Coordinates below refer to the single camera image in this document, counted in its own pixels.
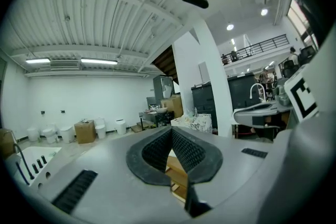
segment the faucet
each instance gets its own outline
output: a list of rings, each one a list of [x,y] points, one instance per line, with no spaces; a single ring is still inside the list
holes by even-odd
[[[263,85],[261,85],[260,83],[255,83],[252,85],[251,89],[250,89],[250,99],[252,99],[252,88],[255,86],[255,85],[260,85],[262,87],[262,89],[264,90],[264,99],[260,98],[260,100],[262,100],[262,103],[266,103],[266,95],[265,95],[265,88]]]

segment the cardboard box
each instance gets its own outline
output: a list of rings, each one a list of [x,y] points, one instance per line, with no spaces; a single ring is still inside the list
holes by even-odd
[[[75,132],[78,144],[92,143],[96,139],[94,121],[78,122],[75,124]]]
[[[3,159],[15,153],[13,149],[15,141],[13,139],[12,131],[8,129],[0,129],[0,152]]]
[[[182,100],[180,95],[173,95],[168,99],[161,100],[161,106],[168,108],[168,111],[174,111],[174,118],[183,115]]]

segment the ceiling light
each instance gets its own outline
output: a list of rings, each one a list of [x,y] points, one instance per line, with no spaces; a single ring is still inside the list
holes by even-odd
[[[116,65],[118,64],[117,61],[114,60],[99,60],[99,59],[89,59],[89,58],[82,58],[82,62],[88,62],[88,63],[102,63],[104,65]]]
[[[266,9],[266,8],[264,8],[264,9],[261,11],[261,15],[262,15],[262,16],[267,15],[267,13],[268,13],[268,9]]]
[[[228,25],[227,27],[226,27],[226,30],[228,30],[228,31],[230,31],[230,30],[232,30],[233,29],[233,25]]]
[[[27,59],[26,63],[46,63],[50,62],[49,58],[36,58],[36,59]]]

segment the floor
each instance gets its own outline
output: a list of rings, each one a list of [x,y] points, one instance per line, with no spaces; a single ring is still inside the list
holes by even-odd
[[[134,132],[131,129],[129,129],[125,134],[118,134],[117,132],[108,133],[106,134],[106,137],[104,139],[99,139],[97,137],[94,142],[87,143],[87,144],[78,144],[76,140],[70,144],[66,144],[63,142],[62,139],[60,139],[58,143],[48,144],[46,138],[41,138],[40,141],[38,142],[30,142],[29,140],[24,140],[24,141],[19,142],[18,145],[20,146],[22,150],[30,146],[61,147],[63,153],[69,157],[67,159],[67,162],[64,163],[64,165],[66,165],[67,163],[70,163],[74,159],[78,158],[81,154],[85,153],[86,151],[90,150],[91,148],[101,143],[114,140],[114,139],[118,139],[121,137],[125,137],[131,134],[134,134]]]

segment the staircase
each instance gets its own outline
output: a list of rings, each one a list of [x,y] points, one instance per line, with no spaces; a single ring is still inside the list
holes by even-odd
[[[178,84],[173,47],[170,45],[163,53],[161,53],[153,62],[166,76],[172,77],[173,81]]]

